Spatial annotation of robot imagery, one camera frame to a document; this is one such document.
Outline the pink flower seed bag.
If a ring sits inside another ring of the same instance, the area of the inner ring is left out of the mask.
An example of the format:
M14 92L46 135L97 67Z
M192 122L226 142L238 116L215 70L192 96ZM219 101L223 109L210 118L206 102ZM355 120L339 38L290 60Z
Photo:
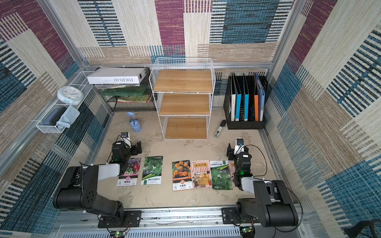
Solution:
M131 158L125 172L118 177L117 187L137 185L141 158Z

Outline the green gourd seed bag top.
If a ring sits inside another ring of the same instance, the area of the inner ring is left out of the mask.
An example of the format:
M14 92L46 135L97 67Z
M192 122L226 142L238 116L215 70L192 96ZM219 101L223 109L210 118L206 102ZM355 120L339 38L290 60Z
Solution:
M212 189L233 189L232 176L230 172L229 162L227 160L210 161L210 171L212 176Z

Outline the green gourd seed bag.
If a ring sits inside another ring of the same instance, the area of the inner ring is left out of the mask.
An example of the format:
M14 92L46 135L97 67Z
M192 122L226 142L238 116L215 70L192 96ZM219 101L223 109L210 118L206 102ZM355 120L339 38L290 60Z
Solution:
M141 185L161 184L163 156L145 157Z
M233 189L232 176L230 172L229 162L227 160L210 161L210 171L212 176L212 189Z

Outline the green gourd seed bag bottom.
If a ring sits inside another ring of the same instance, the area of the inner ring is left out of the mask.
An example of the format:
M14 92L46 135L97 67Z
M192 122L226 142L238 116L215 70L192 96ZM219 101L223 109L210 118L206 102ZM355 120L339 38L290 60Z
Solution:
M161 184L163 156L145 157L141 185Z

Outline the orange marigold seed bag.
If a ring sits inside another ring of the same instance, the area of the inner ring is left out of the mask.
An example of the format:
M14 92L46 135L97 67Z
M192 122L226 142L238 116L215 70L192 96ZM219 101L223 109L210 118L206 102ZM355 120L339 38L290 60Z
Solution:
M193 189L189 160L175 161L172 163L173 191Z

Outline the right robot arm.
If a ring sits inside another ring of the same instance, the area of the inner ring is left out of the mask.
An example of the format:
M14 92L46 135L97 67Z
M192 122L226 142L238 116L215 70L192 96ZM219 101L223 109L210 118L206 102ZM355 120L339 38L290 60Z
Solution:
M252 155L249 145L238 138L234 147L227 148L227 157L234 161L233 182L241 191L252 193L254 198L241 198L236 202L238 215L256 218L263 227L291 227L295 230L301 222L292 199L293 192L282 180L265 180L251 173Z

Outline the black white remote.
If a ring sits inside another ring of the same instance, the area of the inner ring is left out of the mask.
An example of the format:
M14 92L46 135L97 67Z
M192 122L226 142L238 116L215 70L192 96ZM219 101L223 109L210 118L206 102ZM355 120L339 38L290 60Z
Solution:
M224 129L225 129L225 127L226 127L226 120L223 120L221 123L220 123L220 125L219 125L219 127L218 127L218 129L216 130L216 133L215 133L215 135L214 135L214 137L215 138L219 138L220 136L221 136L221 134L222 134L222 132L224 131Z

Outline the green and red book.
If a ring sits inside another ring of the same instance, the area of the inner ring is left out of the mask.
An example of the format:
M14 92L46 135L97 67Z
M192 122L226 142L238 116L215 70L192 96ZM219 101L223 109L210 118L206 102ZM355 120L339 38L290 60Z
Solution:
M121 96L118 97L117 101L121 103L148 103L150 98L150 95Z

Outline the teal file folder left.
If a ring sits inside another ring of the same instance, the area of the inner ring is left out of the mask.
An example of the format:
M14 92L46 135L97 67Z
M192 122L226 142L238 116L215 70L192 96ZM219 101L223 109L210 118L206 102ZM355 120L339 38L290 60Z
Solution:
M240 112L241 112L241 100L242 93L240 87L240 81L237 79L237 76L233 73L234 85L235 85L235 95L236 95L236 113L235 113L235 121L240 120Z

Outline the teal file folder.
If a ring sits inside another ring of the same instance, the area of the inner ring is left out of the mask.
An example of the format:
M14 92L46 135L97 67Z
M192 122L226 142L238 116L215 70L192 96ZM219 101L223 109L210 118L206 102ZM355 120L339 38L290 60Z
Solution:
M241 112L241 100L242 93L240 87L240 81L237 79L237 76L233 73L234 85L235 85L235 95L236 95L236 113L235 113L235 121L240 120L240 112Z
M247 122L249 120L249 88L247 84L246 76L243 75L244 82L244 121Z

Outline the black file organizer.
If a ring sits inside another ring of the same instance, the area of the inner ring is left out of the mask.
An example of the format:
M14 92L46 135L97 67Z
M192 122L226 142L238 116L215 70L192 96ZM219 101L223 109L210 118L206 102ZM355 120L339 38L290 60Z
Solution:
M227 81L224 112L229 130L261 130L265 127L265 76L232 73Z

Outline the green plastic case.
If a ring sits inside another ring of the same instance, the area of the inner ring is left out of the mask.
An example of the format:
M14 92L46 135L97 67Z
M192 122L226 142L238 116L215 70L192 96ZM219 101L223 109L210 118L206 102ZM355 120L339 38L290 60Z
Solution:
M141 96L146 90L146 87L125 87L104 89L100 94L102 96Z

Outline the white folio box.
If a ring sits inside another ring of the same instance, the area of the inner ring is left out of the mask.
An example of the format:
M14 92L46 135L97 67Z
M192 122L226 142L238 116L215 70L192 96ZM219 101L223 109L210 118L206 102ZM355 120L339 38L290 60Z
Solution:
M140 84L147 75L145 68L101 67L89 76L89 84Z

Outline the blue file folder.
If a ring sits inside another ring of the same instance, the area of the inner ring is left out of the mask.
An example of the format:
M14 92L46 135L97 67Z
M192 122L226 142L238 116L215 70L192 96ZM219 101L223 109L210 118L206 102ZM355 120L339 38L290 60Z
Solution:
M263 118L264 118L265 91L264 91L264 88L263 88L263 85L260 81L259 76L257 78L257 83L258 83L258 87L259 87L259 112L260 112L259 122L262 122Z

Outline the dark blue case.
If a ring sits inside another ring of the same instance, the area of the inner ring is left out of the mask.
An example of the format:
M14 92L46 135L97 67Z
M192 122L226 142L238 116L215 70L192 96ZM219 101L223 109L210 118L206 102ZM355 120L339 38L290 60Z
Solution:
M42 122L44 126L55 126L57 121L61 118L63 113L67 110L67 107L60 107L58 109L54 109Z

